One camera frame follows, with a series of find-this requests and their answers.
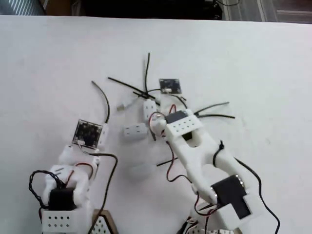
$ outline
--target detached robot part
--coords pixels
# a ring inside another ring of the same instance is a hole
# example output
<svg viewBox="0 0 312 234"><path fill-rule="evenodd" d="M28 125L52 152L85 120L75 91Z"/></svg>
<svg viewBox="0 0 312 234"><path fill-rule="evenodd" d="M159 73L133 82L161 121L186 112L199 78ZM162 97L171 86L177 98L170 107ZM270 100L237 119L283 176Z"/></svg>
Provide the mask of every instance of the detached robot part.
<svg viewBox="0 0 312 234"><path fill-rule="evenodd" d="M42 201L48 209L41 211L43 234L88 233L95 212L89 189L100 164L99 156L88 154L97 153L99 148L103 150L107 134L107 124L102 126L79 120L73 144L64 147L58 163L49 170L65 183L65 188L57 188L50 175L45 177ZM117 233L110 214L100 215L92 233Z"/></svg>
<svg viewBox="0 0 312 234"><path fill-rule="evenodd" d="M219 145L190 110L169 114L155 126L157 132L164 129L167 141L186 169L194 193L218 207L210 216L209 230L235 230L263 213L264 205L254 193L258 185L250 182L250 175L227 150L219 151L215 157ZM205 164L214 164L229 177L212 184L203 176ZM194 208L190 217L198 221L199 230L205 229L205 219Z"/></svg>

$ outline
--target circuit board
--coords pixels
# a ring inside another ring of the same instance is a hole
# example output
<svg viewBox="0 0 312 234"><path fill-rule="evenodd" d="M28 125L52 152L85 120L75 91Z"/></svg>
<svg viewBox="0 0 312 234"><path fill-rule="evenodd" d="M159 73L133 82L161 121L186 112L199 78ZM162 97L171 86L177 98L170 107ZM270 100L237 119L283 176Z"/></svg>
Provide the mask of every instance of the circuit board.
<svg viewBox="0 0 312 234"><path fill-rule="evenodd" d="M80 140L84 142L84 145L81 146L96 149L102 129L103 126L101 125L80 119L78 121L72 143L78 144L78 140Z"/></svg>
<svg viewBox="0 0 312 234"><path fill-rule="evenodd" d="M159 79L160 92L162 94L181 94L179 79Z"/></svg>

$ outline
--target white table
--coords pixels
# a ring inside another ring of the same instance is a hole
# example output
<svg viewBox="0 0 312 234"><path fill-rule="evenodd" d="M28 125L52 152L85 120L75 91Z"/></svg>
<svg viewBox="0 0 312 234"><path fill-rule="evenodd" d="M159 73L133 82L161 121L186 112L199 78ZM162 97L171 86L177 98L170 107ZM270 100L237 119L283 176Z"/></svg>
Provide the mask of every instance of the white table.
<svg viewBox="0 0 312 234"><path fill-rule="evenodd" d="M92 79L113 109L107 151L120 164L106 208L119 232L176 233L195 195L187 181L165 180L167 166L145 180L131 179L131 166L170 154L151 138L122 143L121 127L139 121L141 102L117 113L117 104L132 90L107 80L143 87L147 52L152 54L149 88L157 88L159 78L180 79L194 111L231 102L212 112L237 119L203 119L207 131L259 173L263 196L281 220L280 233L305 233L312 209L311 38L312 26L299 24L1 16L1 233L39 233L39 204L28 191L29 175L56 163L79 118L102 122L104 103ZM92 186L96 206L112 165L102 161ZM224 176L212 170L207 172L212 180ZM176 162L172 175L183 172ZM37 176L36 191L43 186ZM262 234L275 227L266 213L245 229Z"/></svg>

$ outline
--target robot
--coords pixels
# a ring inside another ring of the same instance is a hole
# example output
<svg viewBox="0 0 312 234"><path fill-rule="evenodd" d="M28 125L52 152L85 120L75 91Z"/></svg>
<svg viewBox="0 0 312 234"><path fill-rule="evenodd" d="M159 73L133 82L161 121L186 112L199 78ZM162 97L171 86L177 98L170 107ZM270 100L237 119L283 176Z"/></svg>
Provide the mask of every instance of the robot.
<svg viewBox="0 0 312 234"><path fill-rule="evenodd" d="M67 190L60 192L56 189L56 181L46 176L42 202L49 208L42 211L43 234L86 234L91 227L91 233L117 233L108 228L102 217L98 217L96 223L92 221L94 208L88 196L100 163L100 157L90 154L96 153L103 145L107 131L96 126L98 136L95 141L90 141L87 137L90 133L80 131L84 129L83 124L92 125L79 121L73 144L65 146L58 164L50 169L66 184ZM192 190L197 195L186 225L178 234L192 233L194 229L200 234L206 234L208 230L235 230L264 212L260 196L254 192L258 185L250 182L250 175L241 163L223 149L222 142L218 144L211 138L190 110L157 118L153 121L153 131L166 135L166 141L186 169ZM229 177L211 184L202 173L205 164L220 168ZM198 205L199 198L205 202ZM95 224L100 225L101 221L105 227L95 229Z"/></svg>

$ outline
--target wire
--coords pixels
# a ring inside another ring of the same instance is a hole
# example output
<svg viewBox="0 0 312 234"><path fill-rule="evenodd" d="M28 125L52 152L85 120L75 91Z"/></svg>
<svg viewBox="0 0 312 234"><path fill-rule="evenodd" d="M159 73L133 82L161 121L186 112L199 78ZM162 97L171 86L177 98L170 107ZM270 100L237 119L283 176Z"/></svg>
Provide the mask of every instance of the wire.
<svg viewBox="0 0 312 234"><path fill-rule="evenodd" d="M167 145L169 146L169 148L170 148L170 150L171 150L171 153L172 153L171 164L170 164L170 166L169 166L169 168L168 168L168 170L167 170L167 174L166 174L167 181L169 181L169 182L174 182L176 179L178 179L178 178L180 178L180 177L184 177L184 178L186 178L186 179L192 184L191 180L188 179L186 175L178 175L178 176L176 176L176 177L173 178L173 179L169 179L169 172L170 172L170 170L171 170L171 168L172 168L172 166L173 166L173 164L174 164L174 161L175 161L175 154L174 154L174 151L173 151L173 149L172 149L170 143L167 142L167 141L166 141L166 143L167 143Z"/></svg>
<svg viewBox="0 0 312 234"><path fill-rule="evenodd" d="M172 105L171 105L170 110L169 110L169 113L171 113L172 109L174 109L175 112L176 112L176 105L175 105L175 104L172 104Z"/></svg>
<svg viewBox="0 0 312 234"><path fill-rule="evenodd" d="M219 115L219 114L207 114L207 115L199 115L199 116L197 116L197 118L204 118L204 117L225 117L225 118L235 118L235 116Z"/></svg>
<svg viewBox="0 0 312 234"><path fill-rule="evenodd" d="M198 224L198 221L196 221L196 222L193 223L190 227L188 227L188 229L185 231L185 234L188 234L188 231L189 231L191 228L195 227L197 224Z"/></svg>
<svg viewBox="0 0 312 234"><path fill-rule="evenodd" d="M224 4L224 3L222 3L222 2L220 2L220 1L218 1L218 0L215 0L215 1L216 1L217 3L223 5L223 6L236 6L236 5L238 5L239 2L240 2L240 0L238 0L237 3L233 3L233 4Z"/></svg>
<svg viewBox="0 0 312 234"><path fill-rule="evenodd" d="M223 149L224 149L224 144L223 144L223 141L221 140L221 141L220 141L220 144L219 144L219 149L215 152L214 157L213 157L213 165L214 165L214 167L216 167L216 165L215 165L216 156L217 156L218 153L219 153L221 150L223 150Z"/></svg>
<svg viewBox="0 0 312 234"><path fill-rule="evenodd" d="M31 175L29 176L29 185L28 185L28 189L31 191L31 193L32 193L32 194L35 196L35 198L38 200L38 202L39 202L39 204L40 204L40 207L43 208L43 209L48 209L49 207L46 206L46 205L43 203L41 197L40 197L40 196L34 191L34 189L33 189L33 185L32 185L32 184L33 184L33 179L34 179L35 174L37 174L37 173L48 174L50 177L52 177L52 178L55 180L58 189L64 188L64 187L65 187L65 184L64 184L63 181L61 181L61 180L59 179L59 177L58 177L56 174L54 174L54 173L52 173L52 172L49 172L49 171L46 171L46 170L36 170L36 171L34 171L34 172L31 173Z"/></svg>
<svg viewBox="0 0 312 234"><path fill-rule="evenodd" d="M153 116L154 114L160 114L160 115L162 115L163 117L165 117L165 115L164 115L162 112L159 112L159 111L155 111L155 112L153 112L153 113L150 115L150 117L149 117L149 119L148 119L148 126L149 126L150 132L151 132L152 134L155 134L155 133L152 131L152 128L151 128L151 120L152 120L152 116Z"/></svg>
<svg viewBox="0 0 312 234"><path fill-rule="evenodd" d="M125 83L125 82L122 82L122 81L120 81L120 80L117 80L117 79L114 79L114 78L111 78L111 77L108 77L108 79L113 80L113 81L115 81L115 82L117 82L117 83L119 83L119 84L123 84L123 85L125 85L125 86L127 86L127 87L129 87L129 88L132 88L132 89L134 89L134 90L136 90L136 91L138 91L138 92L140 92L140 93L142 93L142 94L145 94L145 95L148 96L149 98L156 99L156 97L154 97L154 96L152 96L152 95L150 95L150 94L147 94L147 93L145 93L144 91L142 91L142 90L140 90L140 89L138 89L138 88L136 88L136 87L134 87L134 86L132 86L132 85L130 85L130 84L127 84L127 83Z"/></svg>
<svg viewBox="0 0 312 234"><path fill-rule="evenodd" d="M150 57L151 57L151 53L148 53L147 65L146 65L146 71L145 71L145 79L144 79L145 92L147 94L148 94L148 90L147 90L147 74L148 74L148 67L150 66Z"/></svg>
<svg viewBox="0 0 312 234"><path fill-rule="evenodd" d="M261 178L260 176L253 170L251 169L248 165L246 165L245 163L243 163L242 161L238 160L237 158L235 158L236 161L242 165L243 167L245 167L248 171L250 171L258 180L259 182L259 196L260 196L260 199L264 205L264 207L267 209L267 211L276 219L277 221L277 227L276 227L276 230L275 230L275 234L278 233L278 230L279 230L279 227L280 227L280 221L278 219L278 217L276 216L276 214L274 214L274 212L267 206L267 204L264 202L263 200L263 197L262 197L262 181L261 181Z"/></svg>
<svg viewBox="0 0 312 234"><path fill-rule="evenodd" d="M169 95L172 96L172 97L176 97L177 99L179 99L179 101L183 104L183 106L185 107L185 109L187 109L187 105L185 104L185 102L184 102L179 96L171 95L171 94L169 94Z"/></svg>
<svg viewBox="0 0 312 234"><path fill-rule="evenodd" d="M159 167L159 166L165 165L165 164L167 164L167 163L169 163L169 162L171 162L171 161L172 161L172 159L170 159L170 160L168 160L168 161L165 161L165 162L161 162L161 163L159 163L159 164L156 164L156 166Z"/></svg>
<svg viewBox="0 0 312 234"><path fill-rule="evenodd" d="M108 123L109 116L111 114L111 108L110 108L110 105L109 105L108 98L107 98L106 94L104 93L104 91L94 81L91 81L91 83L93 83L101 91L101 93L103 94L103 96L106 99L106 102L107 102L107 117L106 117L105 123Z"/></svg>
<svg viewBox="0 0 312 234"><path fill-rule="evenodd" d="M93 172L94 172L93 166L91 164L89 164L89 163L86 163L86 162L77 163L75 166L79 166L79 165L86 165L86 166L89 166L91 168L91 174L89 176L89 180L90 180L92 178Z"/></svg>
<svg viewBox="0 0 312 234"><path fill-rule="evenodd" d="M92 223L92 225L91 225L91 228L90 228L89 231L88 231L88 234L91 234L92 229L93 229L94 225L96 224L96 222L97 222L97 220L98 220L98 217L101 215L102 211L104 210L104 206L105 206L106 199L107 199L107 194L108 194L109 185L110 185L110 183L111 183L111 181L112 181L112 177L113 177L114 171L115 171L116 166L117 166L117 164L118 164L118 158L117 158L115 155L113 155L113 154L96 153L96 154L89 154L89 155L91 155L91 156L108 156L108 157L112 157L112 158L115 159L114 167L113 167L113 169L112 169L112 171L111 171L111 174L110 174L110 176L109 176L109 179L108 179L108 181L107 181L107 185L106 185L106 189L105 189L105 195L104 195L104 200L103 200L102 206L101 206L100 210L98 211L97 216L96 216L95 219L93 220L93 223Z"/></svg>
<svg viewBox="0 0 312 234"><path fill-rule="evenodd" d="M69 180L70 180L70 178L72 177L72 175L73 175L74 172L75 172L75 171L72 170L71 173L69 174L68 179L67 179L67 182L65 183L65 186L66 186L66 187L67 187L68 182L69 182Z"/></svg>
<svg viewBox="0 0 312 234"><path fill-rule="evenodd" d="M221 105L227 105L227 104L230 104L230 102L227 101L227 102L223 102L223 103L218 103L218 104L214 104L214 105L211 105L211 106L207 106L207 107L205 107L203 109L200 109L199 111L194 112L194 115L197 116L199 114L199 112L202 112L204 110L210 109L210 108L215 107L215 106L221 106Z"/></svg>

